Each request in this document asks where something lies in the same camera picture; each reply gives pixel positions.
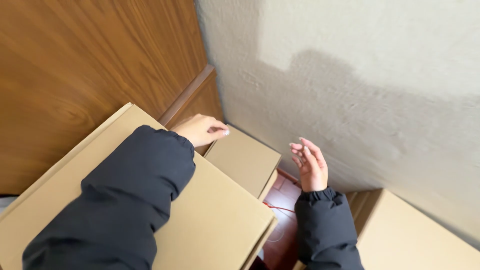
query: red cable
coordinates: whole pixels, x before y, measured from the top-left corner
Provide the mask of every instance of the red cable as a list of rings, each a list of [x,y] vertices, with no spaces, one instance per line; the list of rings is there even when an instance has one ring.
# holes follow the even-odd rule
[[[269,205],[268,203],[264,202],[264,204],[270,208],[276,208],[276,209],[282,209],[282,210],[286,210],[286,211],[290,211],[292,213],[295,213],[295,211],[292,211],[290,209],[286,209],[286,208],[282,208],[282,207],[276,207],[276,206],[272,206],[272,205]]]

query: wooden door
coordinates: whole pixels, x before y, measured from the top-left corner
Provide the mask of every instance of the wooden door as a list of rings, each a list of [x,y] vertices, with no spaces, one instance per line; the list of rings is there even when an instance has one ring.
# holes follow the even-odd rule
[[[0,194],[127,102],[158,119],[206,64],[191,0],[0,1]]]

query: fingernail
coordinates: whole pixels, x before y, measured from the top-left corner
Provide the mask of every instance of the fingernail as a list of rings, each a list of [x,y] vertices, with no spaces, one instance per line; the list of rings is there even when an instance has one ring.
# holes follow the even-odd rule
[[[303,152],[305,152],[305,154],[307,154],[307,155],[311,155],[310,149],[308,149],[308,147],[306,147],[306,146],[303,147]]]

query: brown cardboard box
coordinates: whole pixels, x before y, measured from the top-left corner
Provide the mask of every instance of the brown cardboard box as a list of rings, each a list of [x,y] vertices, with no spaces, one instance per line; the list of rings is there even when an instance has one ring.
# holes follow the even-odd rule
[[[277,178],[282,155],[228,125],[230,134],[212,144],[204,157],[263,201]]]
[[[480,269],[478,250],[388,190],[347,198],[366,270]],[[293,270],[304,268],[297,262]]]
[[[0,216],[0,265],[20,270],[27,244],[74,198],[80,181],[142,124],[163,128],[135,105],[95,130]],[[194,176],[156,234],[154,270],[247,269],[276,225],[274,213],[200,155]]]

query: elastic cuff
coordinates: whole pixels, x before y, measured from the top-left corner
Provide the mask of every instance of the elastic cuff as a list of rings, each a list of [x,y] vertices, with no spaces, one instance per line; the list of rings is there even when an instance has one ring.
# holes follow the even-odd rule
[[[335,190],[331,187],[327,187],[322,191],[301,192],[299,201],[332,201],[337,196]]]
[[[190,150],[190,154],[192,155],[192,159],[195,156],[195,148],[193,147],[193,144],[185,137],[178,135],[175,131],[168,131],[165,129],[159,129],[155,131],[156,133],[165,133],[169,136],[174,137],[177,139],[177,141],[182,145],[183,147],[186,147]]]

